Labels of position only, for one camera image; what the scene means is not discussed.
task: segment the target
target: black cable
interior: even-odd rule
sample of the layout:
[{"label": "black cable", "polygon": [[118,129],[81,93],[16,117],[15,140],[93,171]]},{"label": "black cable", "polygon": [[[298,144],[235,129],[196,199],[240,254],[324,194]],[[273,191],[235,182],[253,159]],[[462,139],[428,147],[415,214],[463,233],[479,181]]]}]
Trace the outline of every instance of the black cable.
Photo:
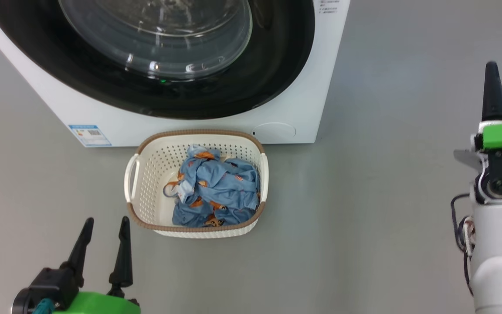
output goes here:
[{"label": "black cable", "polygon": [[466,218],[468,218],[468,216],[464,217],[460,221],[460,223],[458,223],[458,220],[456,219],[456,209],[455,209],[456,201],[466,197],[470,197],[470,195],[466,193],[466,194],[456,195],[455,197],[453,197],[451,201],[451,212],[452,212],[452,226],[455,232],[456,246],[458,247],[458,250],[464,253],[464,279],[466,280],[466,285],[468,286],[468,290],[470,290],[470,294],[472,294],[473,296],[474,291],[472,291],[472,287],[470,286],[470,273],[468,272],[468,259],[471,260],[472,257],[468,256],[468,250],[466,249],[466,242],[464,241],[464,237],[462,236],[462,227],[464,226],[464,222],[466,221]]},{"label": "black cable", "polygon": [[458,247],[458,250],[461,250],[462,252],[466,252],[466,244],[464,244],[464,239],[462,238],[462,227],[458,225],[458,221],[456,220],[455,203],[459,199],[466,198],[466,197],[470,197],[470,195],[468,193],[456,195],[455,197],[452,198],[452,201],[451,201],[452,227],[454,228],[454,232],[455,232],[456,246]]}]

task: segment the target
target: white plastic basket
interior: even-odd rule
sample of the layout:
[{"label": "white plastic basket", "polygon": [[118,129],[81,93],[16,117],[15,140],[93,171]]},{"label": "white plastic basket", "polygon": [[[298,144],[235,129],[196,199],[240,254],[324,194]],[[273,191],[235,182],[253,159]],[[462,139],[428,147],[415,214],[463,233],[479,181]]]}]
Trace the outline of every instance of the white plastic basket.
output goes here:
[{"label": "white plastic basket", "polygon": [[[255,215],[231,226],[189,228],[172,223],[175,200],[163,195],[162,188],[177,181],[177,172],[187,159],[191,144],[218,149],[221,158],[239,158],[252,163],[261,179],[261,203]],[[125,170],[125,200],[133,220],[141,227],[165,236],[213,239],[244,235],[257,224],[268,195],[268,160],[261,143],[245,133],[192,130],[159,133],[144,141]]]}]

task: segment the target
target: washing machine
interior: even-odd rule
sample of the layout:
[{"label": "washing machine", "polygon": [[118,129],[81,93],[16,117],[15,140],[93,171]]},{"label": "washing machine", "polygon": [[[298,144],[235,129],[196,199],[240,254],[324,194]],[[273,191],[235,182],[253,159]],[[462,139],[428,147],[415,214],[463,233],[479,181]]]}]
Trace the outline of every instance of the washing machine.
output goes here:
[{"label": "washing machine", "polygon": [[348,6],[0,0],[0,50],[86,147],[182,129],[314,143]]}]

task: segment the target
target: gray floor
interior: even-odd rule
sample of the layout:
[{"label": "gray floor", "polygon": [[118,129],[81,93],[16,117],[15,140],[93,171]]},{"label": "gray floor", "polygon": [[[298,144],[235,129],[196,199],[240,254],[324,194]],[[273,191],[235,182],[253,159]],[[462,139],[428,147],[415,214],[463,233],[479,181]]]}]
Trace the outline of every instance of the gray floor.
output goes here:
[{"label": "gray floor", "polygon": [[[257,227],[193,241],[133,227],[143,312],[471,313],[448,201],[502,74],[502,1],[353,0],[314,145],[267,147]],[[86,290],[106,292],[133,149],[84,149],[0,53],[0,313],[96,220]],[[461,203],[461,213],[468,204]]]}]

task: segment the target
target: white handle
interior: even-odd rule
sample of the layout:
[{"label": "white handle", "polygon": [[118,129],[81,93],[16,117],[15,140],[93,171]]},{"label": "white handle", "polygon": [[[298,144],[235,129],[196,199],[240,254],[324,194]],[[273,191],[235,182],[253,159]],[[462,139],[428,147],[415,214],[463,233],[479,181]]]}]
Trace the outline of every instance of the white handle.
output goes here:
[{"label": "white handle", "polygon": [[267,201],[268,196],[268,159],[265,153],[261,154],[261,201]]},{"label": "white handle", "polygon": [[[125,200],[131,203],[131,199],[135,197],[135,187],[137,186],[137,179],[139,177],[139,154],[134,154],[129,160],[127,168],[125,169],[125,179],[123,181],[123,189],[125,190]],[[131,190],[131,174],[133,173],[133,165],[137,163],[135,177],[133,179],[133,191]]]}]

